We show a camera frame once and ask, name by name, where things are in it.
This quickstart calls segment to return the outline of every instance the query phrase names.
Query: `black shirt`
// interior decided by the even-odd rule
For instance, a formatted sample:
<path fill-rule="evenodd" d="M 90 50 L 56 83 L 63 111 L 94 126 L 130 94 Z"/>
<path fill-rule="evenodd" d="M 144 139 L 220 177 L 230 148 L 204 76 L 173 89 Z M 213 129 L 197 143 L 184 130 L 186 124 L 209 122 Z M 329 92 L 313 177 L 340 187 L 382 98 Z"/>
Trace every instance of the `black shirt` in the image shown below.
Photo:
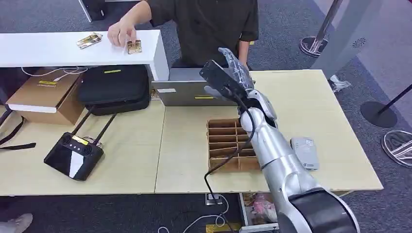
<path fill-rule="evenodd" d="M 238 42 L 258 39 L 257 0 L 146 0 L 155 27 L 173 20 L 177 24 L 182 60 L 203 66 L 213 59 L 225 64 L 218 47 L 237 57 Z"/>

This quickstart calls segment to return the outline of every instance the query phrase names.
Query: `cardboard box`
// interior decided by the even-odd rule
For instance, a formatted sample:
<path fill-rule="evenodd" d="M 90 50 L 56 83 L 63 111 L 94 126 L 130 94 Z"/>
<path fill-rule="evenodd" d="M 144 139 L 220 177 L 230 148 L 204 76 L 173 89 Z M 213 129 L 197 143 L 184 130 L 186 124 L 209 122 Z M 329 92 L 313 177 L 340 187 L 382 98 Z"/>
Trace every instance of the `cardboard box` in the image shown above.
<path fill-rule="evenodd" d="M 225 161 L 229 155 L 243 147 L 247 134 L 238 119 L 217 119 L 207 123 L 209 143 L 209 169 Z M 260 171 L 260 165 L 251 144 L 216 172 Z"/>
<path fill-rule="evenodd" d="M 35 75 L 51 70 L 40 69 Z M 7 101 L 10 109 L 19 112 L 28 121 L 37 123 L 74 125 L 84 106 L 77 100 L 80 74 L 55 71 L 44 76 L 30 77 Z"/>

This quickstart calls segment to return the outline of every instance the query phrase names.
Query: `white sneaker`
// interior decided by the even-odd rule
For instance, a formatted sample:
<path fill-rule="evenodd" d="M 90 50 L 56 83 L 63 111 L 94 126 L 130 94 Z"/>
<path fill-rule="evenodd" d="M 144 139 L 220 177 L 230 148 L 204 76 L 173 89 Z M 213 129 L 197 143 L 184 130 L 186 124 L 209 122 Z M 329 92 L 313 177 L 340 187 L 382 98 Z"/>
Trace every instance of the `white sneaker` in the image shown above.
<path fill-rule="evenodd" d="M 15 223 L 16 225 L 15 233 L 22 233 L 30 226 L 32 221 L 33 221 L 33 215 L 28 213 L 28 214 L 23 214 L 16 219 L 11 219 L 8 222 Z"/>

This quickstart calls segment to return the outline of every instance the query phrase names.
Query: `white cable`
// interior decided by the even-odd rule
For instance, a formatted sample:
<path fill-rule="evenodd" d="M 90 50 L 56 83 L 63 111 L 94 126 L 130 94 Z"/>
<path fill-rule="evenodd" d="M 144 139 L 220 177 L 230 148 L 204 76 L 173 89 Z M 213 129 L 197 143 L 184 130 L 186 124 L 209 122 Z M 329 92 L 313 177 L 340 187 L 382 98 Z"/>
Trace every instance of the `white cable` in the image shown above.
<path fill-rule="evenodd" d="M 227 199 L 226 199 L 223 195 L 216 194 L 216 196 L 222 197 L 222 198 L 224 199 L 224 201 L 226 201 L 226 210 L 222 213 L 222 214 L 226 214 L 226 212 L 229 210 L 229 202 L 227 201 Z M 216 219 L 215 219 L 215 225 L 218 226 L 218 227 L 222 227 L 222 226 L 226 223 L 225 220 L 224 220 L 224 218 L 222 217 L 222 214 L 220 214 L 220 215 L 204 215 L 204 216 L 200 216 L 200 217 L 198 217 L 196 220 L 194 220 L 190 225 L 188 225 L 188 227 L 186 227 L 186 229 L 183 231 L 183 233 L 186 233 L 186 231 L 187 231 L 191 226 L 193 226 L 197 221 L 199 221 L 200 219 L 205 218 L 205 217 L 216 217 Z M 219 220 L 219 219 L 222 220 L 222 224 L 218 224 L 218 220 Z M 160 229 L 165 229 L 165 230 L 167 231 L 167 233 L 170 233 L 170 232 L 169 232 L 169 229 L 167 229 L 167 227 L 159 227 L 159 229 L 157 229 L 157 233 L 160 233 Z"/>
<path fill-rule="evenodd" d="M 65 74 L 62 75 L 62 76 L 60 76 L 60 77 L 58 77 L 58 78 L 55 78 L 55 79 L 53 80 L 53 82 L 58 82 L 58 81 L 60 81 L 63 77 L 65 77 L 66 75 L 69 75 L 69 74 L 81 74 L 81 73 L 84 73 L 84 72 L 86 72 L 86 71 L 88 70 L 88 68 L 87 68 L 87 67 L 76 67 L 76 68 L 73 68 L 73 67 L 64 67 L 64 68 L 54 69 L 54 70 L 50 71 L 49 73 L 39 74 L 39 75 L 29 74 L 29 73 L 27 73 L 27 72 L 24 70 L 23 67 L 21 68 L 21 71 L 23 71 L 23 73 L 25 73 L 25 74 L 27 74 L 27 75 L 30 75 L 30 76 L 33 76 L 33 77 L 45 76 L 45 75 L 51 74 L 51 73 L 53 73 L 53 72 L 56 72 L 56 71 L 58 71 L 58 70 L 63 70 L 63 71 L 65 72 Z"/>

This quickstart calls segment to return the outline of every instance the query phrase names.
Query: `person's arm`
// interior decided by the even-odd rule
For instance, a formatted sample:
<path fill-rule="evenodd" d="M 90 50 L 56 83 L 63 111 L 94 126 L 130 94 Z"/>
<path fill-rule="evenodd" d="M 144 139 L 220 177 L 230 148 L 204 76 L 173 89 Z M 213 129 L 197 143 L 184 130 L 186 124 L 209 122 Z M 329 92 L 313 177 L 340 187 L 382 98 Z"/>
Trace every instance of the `person's arm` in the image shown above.
<path fill-rule="evenodd" d="M 247 68 L 247 53 L 249 52 L 249 41 L 239 41 L 239 61 Z"/>
<path fill-rule="evenodd" d="M 141 1 L 129 10 L 119 22 L 109 27 L 107 37 L 115 46 L 124 47 L 127 37 L 136 41 L 135 24 L 146 23 L 152 19 L 152 11 L 146 1 Z"/>
<path fill-rule="evenodd" d="M 124 47 L 127 37 L 136 40 L 135 24 L 150 21 L 155 27 L 174 19 L 174 15 L 174 0 L 143 0 L 109 27 L 107 37 L 113 45 Z"/>
<path fill-rule="evenodd" d="M 258 2 L 251 0 L 252 6 L 243 27 L 242 35 L 239 39 L 239 61 L 247 67 L 247 54 L 249 53 L 250 41 L 255 41 L 259 38 L 259 22 L 258 22 Z"/>

